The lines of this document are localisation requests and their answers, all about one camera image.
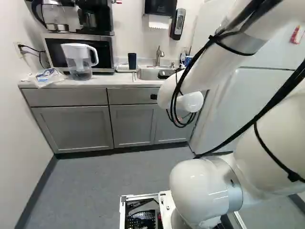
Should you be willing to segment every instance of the microwave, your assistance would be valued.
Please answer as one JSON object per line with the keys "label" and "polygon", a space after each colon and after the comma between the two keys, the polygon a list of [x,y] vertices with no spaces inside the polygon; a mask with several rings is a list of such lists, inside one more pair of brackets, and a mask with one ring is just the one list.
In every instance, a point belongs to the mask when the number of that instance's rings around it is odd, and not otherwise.
{"label": "microwave", "polygon": [[[113,50],[111,36],[86,35],[75,33],[43,33],[43,45],[51,67],[68,72],[68,65],[61,48],[64,43],[82,43],[96,49],[99,63],[92,67],[94,73],[113,73]],[[94,53],[91,52],[92,62],[95,62]]]}

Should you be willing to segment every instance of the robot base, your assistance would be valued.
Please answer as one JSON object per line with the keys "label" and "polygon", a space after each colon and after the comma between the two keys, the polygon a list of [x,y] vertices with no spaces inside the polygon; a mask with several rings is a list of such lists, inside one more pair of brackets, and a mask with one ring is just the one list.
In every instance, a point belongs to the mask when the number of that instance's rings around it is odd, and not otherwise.
{"label": "robot base", "polygon": [[[155,223],[152,225],[155,229],[190,229],[177,212],[170,191],[144,195],[121,196],[120,229],[133,229],[134,227],[130,227],[131,224],[129,222],[129,216],[132,215],[133,212],[148,210],[155,211]],[[233,217],[222,216],[221,221],[222,223],[214,227],[215,229],[246,229],[238,212],[234,212]]]}

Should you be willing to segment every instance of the blue cup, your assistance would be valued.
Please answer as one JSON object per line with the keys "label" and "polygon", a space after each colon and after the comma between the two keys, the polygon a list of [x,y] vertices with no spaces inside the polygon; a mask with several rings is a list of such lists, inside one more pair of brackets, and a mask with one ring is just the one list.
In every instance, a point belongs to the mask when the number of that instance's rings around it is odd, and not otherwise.
{"label": "blue cup", "polygon": [[190,64],[190,62],[192,61],[192,56],[186,56],[185,57],[185,62],[184,62],[184,65],[187,67],[189,64]]}

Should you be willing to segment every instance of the gray cabinet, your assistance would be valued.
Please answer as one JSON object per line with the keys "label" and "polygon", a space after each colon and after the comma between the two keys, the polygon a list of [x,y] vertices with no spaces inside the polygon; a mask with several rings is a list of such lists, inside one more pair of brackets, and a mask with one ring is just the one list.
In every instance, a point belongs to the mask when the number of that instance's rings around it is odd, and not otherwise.
{"label": "gray cabinet", "polygon": [[32,108],[55,153],[113,149],[107,106]]}
{"label": "gray cabinet", "polygon": [[[172,142],[187,142],[190,140],[193,132],[196,119],[186,126],[185,128],[176,127],[168,118],[166,110],[158,108],[157,114],[157,127],[155,134],[155,144],[172,143]],[[185,117],[188,112],[177,110],[177,114],[180,117]]]}
{"label": "gray cabinet", "polygon": [[31,107],[108,105],[105,88],[25,88],[22,92]]}
{"label": "gray cabinet", "polygon": [[107,89],[109,104],[156,104],[151,94],[158,94],[159,88],[110,88]]}
{"label": "gray cabinet", "polygon": [[157,104],[110,106],[114,147],[154,144],[157,107]]}

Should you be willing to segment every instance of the cabinet door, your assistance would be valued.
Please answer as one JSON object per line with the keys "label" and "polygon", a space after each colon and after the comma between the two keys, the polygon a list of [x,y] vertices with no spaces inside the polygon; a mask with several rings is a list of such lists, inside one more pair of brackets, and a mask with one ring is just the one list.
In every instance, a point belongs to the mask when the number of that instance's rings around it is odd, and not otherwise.
{"label": "cabinet door", "polygon": [[54,153],[113,149],[107,106],[32,108]]}
{"label": "cabinet door", "polygon": [[156,108],[156,104],[110,106],[114,147],[152,145]]}
{"label": "cabinet door", "polygon": [[[188,115],[187,111],[177,110],[177,115],[179,117],[185,117]],[[185,117],[183,122],[188,120],[189,116]],[[176,127],[169,119],[166,110],[161,108],[157,109],[157,127],[156,136],[154,143],[171,143],[171,142],[187,142],[191,138],[192,131],[194,129],[197,117],[194,121],[186,126],[185,128]]]}

